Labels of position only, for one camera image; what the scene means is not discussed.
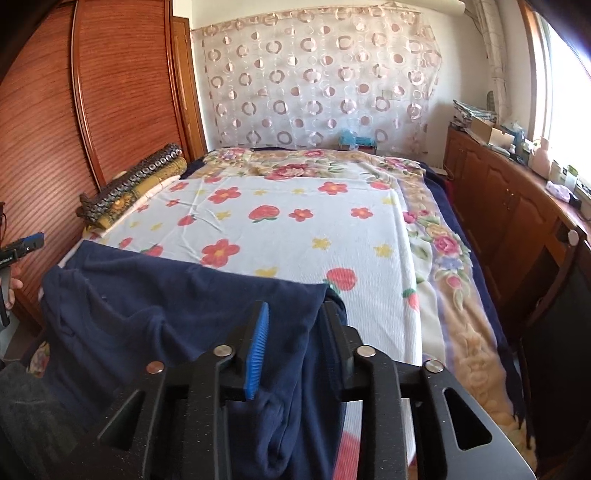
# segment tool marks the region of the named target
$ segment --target navy blue garment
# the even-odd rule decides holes
[[[456,215],[453,213],[452,206],[450,205],[444,190],[443,180],[426,164],[421,164],[421,166],[427,170],[427,173],[424,177],[425,185],[427,185],[427,188],[431,190],[433,198],[435,198],[435,202],[437,203],[439,210],[443,215],[443,219],[447,223],[447,226],[451,228],[454,232],[456,232],[460,236],[464,244],[466,244],[466,246],[470,249],[470,259],[472,260],[472,264],[474,265],[472,268],[472,276],[474,277],[474,283],[476,284],[476,288],[478,289],[478,293],[480,294],[480,299],[482,301],[482,306],[486,313],[486,317],[488,318],[488,321],[491,324],[493,332],[495,332],[496,349],[499,353],[501,364],[503,365],[503,368],[507,373],[507,376],[505,378],[505,387],[507,388],[507,394],[509,395],[509,399],[513,403],[514,414],[517,415],[517,417],[520,420],[523,420],[525,418],[526,412],[525,400],[523,398],[523,390],[521,389],[521,379],[519,378],[519,374],[517,373],[517,369],[515,368],[515,364],[513,363],[513,355],[511,353],[511,349],[509,348],[509,344],[507,343],[507,338],[505,337],[503,328],[501,327],[499,316],[492,302],[491,295],[488,293],[488,289],[486,288],[482,268],[480,267],[478,259],[476,258],[476,255],[470,247],[470,243],[468,242],[468,239],[466,238],[464,231],[462,230],[460,224],[457,221]]]
[[[256,300],[270,322],[260,389],[230,406],[232,469],[238,479],[332,477],[342,404],[330,389],[321,348],[326,285],[223,273],[82,242],[66,267],[43,279],[51,357],[43,381],[89,428],[146,364],[196,359],[243,325]]]

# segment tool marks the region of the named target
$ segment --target window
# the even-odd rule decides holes
[[[547,55],[546,126],[554,159],[572,165],[587,186],[591,185],[589,124],[591,78],[573,50],[541,17],[543,49]]]

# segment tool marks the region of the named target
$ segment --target wooden cabinet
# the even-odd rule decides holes
[[[465,133],[450,129],[444,164],[453,182],[454,210],[501,322],[505,327],[515,317],[525,320],[556,274],[541,265],[548,258],[560,264],[566,244],[559,232],[576,222],[565,213],[567,206],[545,192],[544,180]],[[537,286],[528,288],[533,283]]]

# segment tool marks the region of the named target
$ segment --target bed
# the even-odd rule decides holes
[[[328,283],[366,343],[412,364],[444,362],[535,468],[520,379],[443,187],[428,167],[402,158],[224,148],[81,242]],[[38,376],[50,348],[33,356]],[[335,479],[355,478],[360,425],[361,406],[348,405]],[[410,460],[412,429],[406,434]]]

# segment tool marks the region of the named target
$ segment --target yellow flower print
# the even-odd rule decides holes
[[[216,218],[218,220],[225,220],[232,216],[232,212],[230,210],[226,210],[225,212],[218,212],[216,213]]]
[[[394,250],[388,244],[382,244],[379,247],[374,247],[375,254],[378,257],[390,258]]]
[[[428,236],[432,236],[433,238],[441,235],[449,235],[447,228],[444,228],[441,225],[431,224],[425,228],[425,231],[427,232]]]
[[[319,248],[320,250],[326,250],[330,246],[330,241],[327,238],[313,238],[312,248]]]
[[[257,277],[273,278],[277,275],[278,270],[277,267],[267,268],[266,270],[259,268],[258,270],[255,270],[255,275]]]

